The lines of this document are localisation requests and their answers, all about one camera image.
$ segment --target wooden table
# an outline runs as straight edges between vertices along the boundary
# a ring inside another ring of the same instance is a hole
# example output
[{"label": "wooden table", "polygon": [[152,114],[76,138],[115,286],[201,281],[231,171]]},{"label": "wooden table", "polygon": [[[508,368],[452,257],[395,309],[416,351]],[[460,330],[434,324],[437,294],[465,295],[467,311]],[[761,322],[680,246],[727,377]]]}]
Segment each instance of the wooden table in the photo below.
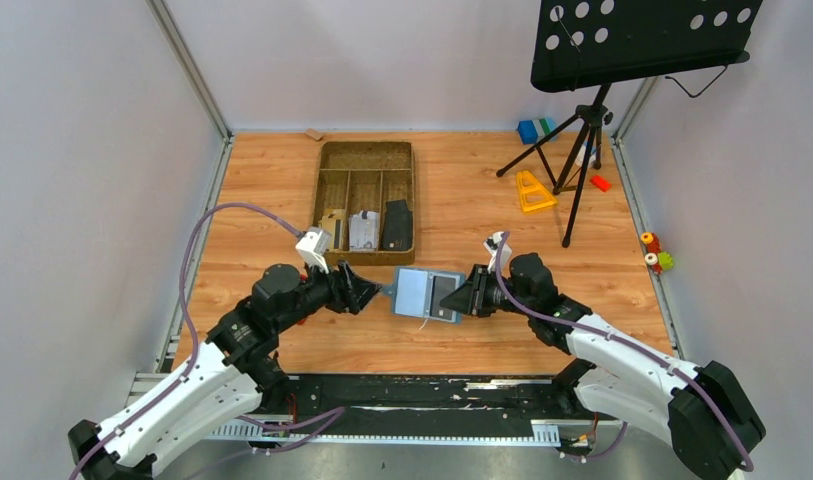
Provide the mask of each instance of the wooden table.
[{"label": "wooden table", "polygon": [[[551,166],[560,168],[574,135],[548,143]],[[560,246],[573,194],[561,194],[552,210],[524,215],[515,172],[529,169],[544,184],[538,156],[505,177],[495,171],[523,147],[514,132],[327,134],[326,140],[412,142],[417,169],[416,266],[468,273],[487,263],[482,242],[511,230],[513,255],[538,252],[561,292],[591,306],[635,338],[671,352],[668,335],[644,265],[621,181],[608,149],[603,169],[612,183],[602,193],[587,183],[572,245]],[[302,134],[241,134],[229,160],[219,203],[252,202],[299,229],[310,225],[318,153],[322,143]],[[219,213],[208,234],[191,300],[201,339],[236,302],[249,294],[274,263],[302,267],[294,239],[269,219],[245,210]],[[356,267],[357,273],[390,283],[394,267]],[[523,316],[497,313],[465,317],[461,325],[390,313],[379,295],[358,316],[322,310],[280,337],[286,372],[369,373],[557,373],[570,357],[541,344]],[[183,329],[176,363],[190,354]]]}]

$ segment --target red block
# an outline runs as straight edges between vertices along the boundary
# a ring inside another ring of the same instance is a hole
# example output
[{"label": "red block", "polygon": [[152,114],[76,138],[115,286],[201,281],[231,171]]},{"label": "red block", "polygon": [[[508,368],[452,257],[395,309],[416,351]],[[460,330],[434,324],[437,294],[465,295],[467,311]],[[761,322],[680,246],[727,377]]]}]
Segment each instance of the red block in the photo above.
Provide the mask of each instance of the red block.
[{"label": "red block", "polygon": [[605,192],[612,188],[612,184],[603,179],[600,175],[595,175],[591,179],[592,185],[599,188],[600,191]]}]

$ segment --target yellow plastic toy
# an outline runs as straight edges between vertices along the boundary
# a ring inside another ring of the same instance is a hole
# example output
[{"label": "yellow plastic toy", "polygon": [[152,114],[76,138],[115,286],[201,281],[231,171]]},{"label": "yellow plastic toy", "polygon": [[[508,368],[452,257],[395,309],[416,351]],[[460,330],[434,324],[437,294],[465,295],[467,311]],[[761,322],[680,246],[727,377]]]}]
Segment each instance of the yellow plastic toy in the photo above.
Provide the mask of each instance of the yellow plastic toy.
[{"label": "yellow plastic toy", "polygon": [[515,183],[518,184],[518,198],[521,200],[521,211],[524,213],[540,212],[559,203],[556,197],[527,170],[515,174]]}]

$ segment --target colorful toy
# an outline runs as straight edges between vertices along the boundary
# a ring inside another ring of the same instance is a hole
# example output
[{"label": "colorful toy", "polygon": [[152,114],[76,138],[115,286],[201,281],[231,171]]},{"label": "colorful toy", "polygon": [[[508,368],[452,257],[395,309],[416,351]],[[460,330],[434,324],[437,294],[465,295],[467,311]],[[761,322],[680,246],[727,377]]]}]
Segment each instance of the colorful toy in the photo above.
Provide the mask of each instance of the colorful toy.
[{"label": "colorful toy", "polygon": [[606,192],[610,188],[612,188],[612,184],[607,182],[606,179],[601,177],[600,175],[595,175],[591,179],[592,185],[599,188],[601,192]]},{"label": "colorful toy", "polygon": [[521,143],[532,145],[544,138],[547,134],[556,129],[556,122],[552,118],[539,118],[536,120],[524,120],[518,122],[518,135],[521,136]]},{"label": "colorful toy", "polygon": [[540,212],[559,203],[556,197],[527,170],[515,174],[515,183],[518,185],[518,198],[521,200],[521,211],[524,213]]},{"label": "colorful toy", "polygon": [[674,257],[662,250],[662,246],[659,244],[659,237],[657,237],[656,234],[653,232],[645,232],[639,239],[642,241],[642,245],[644,245],[645,252],[647,252],[645,254],[645,263],[651,270],[660,274],[665,270],[674,268]]}]

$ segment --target wooden box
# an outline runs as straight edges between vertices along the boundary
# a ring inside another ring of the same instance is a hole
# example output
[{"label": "wooden box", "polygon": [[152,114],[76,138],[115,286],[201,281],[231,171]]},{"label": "wooden box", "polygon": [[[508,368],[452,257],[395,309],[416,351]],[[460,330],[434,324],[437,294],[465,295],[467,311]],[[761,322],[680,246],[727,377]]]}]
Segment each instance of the wooden box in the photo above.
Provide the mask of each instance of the wooden box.
[{"label": "wooden box", "polygon": [[[349,218],[362,210],[380,214],[379,235],[385,228],[385,204],[406,200],[412,211],[412,247],[406,251],[382,250],[379,238],[374,252],[349,251]],[[326,142],[321,147],[312,225],[325,210],[345,209],[341,247],[326,253],[329,264],[347,260],[351,265],[411,265],[417,242],[415,212],[415,161],[409,142]]]}]

